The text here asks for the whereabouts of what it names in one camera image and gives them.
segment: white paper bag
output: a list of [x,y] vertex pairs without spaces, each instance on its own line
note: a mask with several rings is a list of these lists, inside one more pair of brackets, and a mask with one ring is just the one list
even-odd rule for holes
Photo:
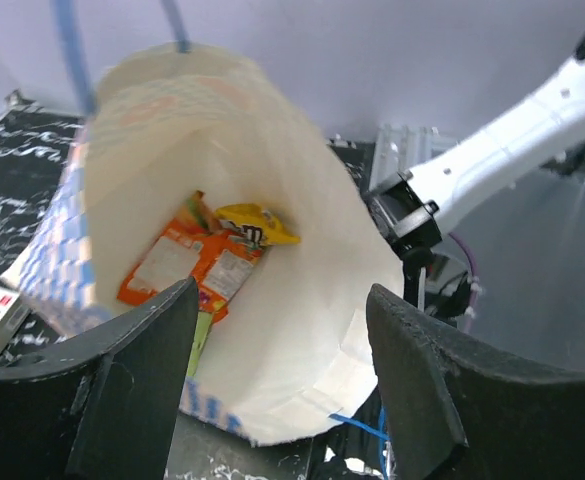
[[367,294],[375,282],[400,294],[403,280],[319,130],[252,61],[207,46],[134,55],[97,98],[4,280],[76,335],[128,310],[115,299],[121,282],[194,190],[212,208],[259,203],[302,242],[271,247],[257,265],[210,333],[181,409],[259,444],[354,414],[376,385]]

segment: robotic arm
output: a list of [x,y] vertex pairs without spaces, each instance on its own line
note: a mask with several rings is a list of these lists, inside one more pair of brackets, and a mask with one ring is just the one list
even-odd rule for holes
[[582,141],[585,39],[534,93],[458,146],[382,182],[368,203],[377,215],[385,212],[390,243],[405,261],[414,249],[436,245],[503,187]]

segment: yellow candy package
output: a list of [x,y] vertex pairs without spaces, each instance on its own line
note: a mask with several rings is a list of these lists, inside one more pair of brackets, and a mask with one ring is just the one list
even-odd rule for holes
[[279,218],[255,203],[228,205],[214,214],[224,228],[234,230],[263,247],[301,242],[301,238],[290,233]]

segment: blue rope handle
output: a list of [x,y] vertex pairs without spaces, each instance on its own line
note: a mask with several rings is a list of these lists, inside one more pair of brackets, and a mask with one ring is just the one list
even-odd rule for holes
[[378,428],[378,430],[375,430],[374,428],[370,427],[369,425],[366,425],[363,422],[359,422],[358,420],[354,420],[353,418],[339,415],[338,413],[333,413],[332,415],[330,415],[330,418],[332,420],[336,420],[337,422],[342,422],[342,423],[354,425],[355,427],[358,427],[358,428],[374,435],[375,437],[377,437],[377,439],[379,441],[377,454],[379,457],[379,465],[381,466],[381,474],[383,475],[383,480],[389,480],[388,472],[385,469],[385,455],[383,454],[383,447],[385,446],[386,442],[390,441],[390,438],[384,432],[384,430],[385,430],[385,409],[383,407],[381,407],[381,411],[379,412],[379,428]]
[[[185,25],[181,18],[176,0],[161,0],[165,15],[170,22],[180,53],[190,50]],[[81,110],[86,116],[96,113],[96,96],[87,73],[83,42],[77,29],[76,12],[73,0],[51,0],[52,14],[56,19],[61,49],[68,74],[74,84]]]

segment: orange snack bag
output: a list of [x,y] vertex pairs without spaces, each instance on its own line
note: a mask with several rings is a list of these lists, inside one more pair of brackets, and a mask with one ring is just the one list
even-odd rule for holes
[[207,227],[191,213],[187,204],[179,209],[126,276],[119,300],[140,305],[192,275],[199,287],[199,310],[212,313],[214,323],[227,315],[227,303],[248,278],[263,249],[230,230],[199,233]]

